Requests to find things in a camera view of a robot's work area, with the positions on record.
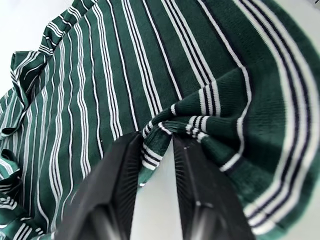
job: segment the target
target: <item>green fabric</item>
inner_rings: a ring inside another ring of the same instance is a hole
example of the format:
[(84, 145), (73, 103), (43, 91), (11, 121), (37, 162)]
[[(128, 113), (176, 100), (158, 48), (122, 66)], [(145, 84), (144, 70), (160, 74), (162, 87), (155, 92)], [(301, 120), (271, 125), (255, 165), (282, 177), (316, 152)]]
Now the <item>green fabric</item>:
[(173, 133), (232, 182), (258, 239), (283, 236), (319, 176), (320, 58), (272, 0), (75, 0), (16, 52), (0, 99), (0, 239), (52, 239), (79, 184), (141, 131), (138, 184)]

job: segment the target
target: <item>striped fabric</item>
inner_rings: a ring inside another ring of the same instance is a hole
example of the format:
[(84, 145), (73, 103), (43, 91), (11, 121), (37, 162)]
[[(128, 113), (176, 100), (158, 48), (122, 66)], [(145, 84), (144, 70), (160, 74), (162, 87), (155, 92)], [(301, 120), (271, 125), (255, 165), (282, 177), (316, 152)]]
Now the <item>striped fabric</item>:
[(12, 57), (0, 239), (53, 239), (79, 184), (134, 131), (141, 187), (172, 134), (190, 136), (229, 177), (257, 238), (283, 236), (319, 175), (319, 66), (272, 0), (75, 0), (38, 51)]

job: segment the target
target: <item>green striped cloth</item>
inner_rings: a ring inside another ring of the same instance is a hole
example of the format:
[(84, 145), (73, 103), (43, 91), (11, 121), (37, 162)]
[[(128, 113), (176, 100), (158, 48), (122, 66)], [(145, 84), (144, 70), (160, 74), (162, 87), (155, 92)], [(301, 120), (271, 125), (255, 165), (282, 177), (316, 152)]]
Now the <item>green striped cloth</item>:
[(11, 77), (0, 240), (53, 239), (80, 183), (134, 131), (141, 187), (173, 133), (195, 138), (260, 240), (286, 233), (319, 176), (320, 58), (272, 0), (75, 0), (38, 51), (13, 54)]

